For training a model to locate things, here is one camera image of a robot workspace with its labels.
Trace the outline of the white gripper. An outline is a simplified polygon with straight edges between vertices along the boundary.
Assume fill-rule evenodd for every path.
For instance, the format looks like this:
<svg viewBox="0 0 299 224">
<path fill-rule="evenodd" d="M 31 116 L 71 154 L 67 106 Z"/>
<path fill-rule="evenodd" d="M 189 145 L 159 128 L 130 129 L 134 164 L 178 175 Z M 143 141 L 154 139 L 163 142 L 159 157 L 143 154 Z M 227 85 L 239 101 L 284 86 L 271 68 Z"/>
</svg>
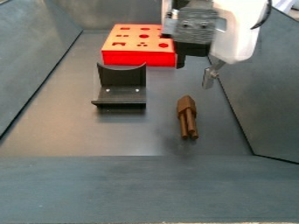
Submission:
<svg viewBox="0 0 299 224">
<path fill-rule="evenodd" d="M 202 81 L 202 87 L 210 89 L 226 63 L 238 63 L 253 56 L 259 29 L 270 16 L 270 0 L 163 0 L 162 24 L 166 12 L 185 6 L 211 6 L 219 13 L 209 54 L 219 60 L 205 69 Z"/>
</svg>

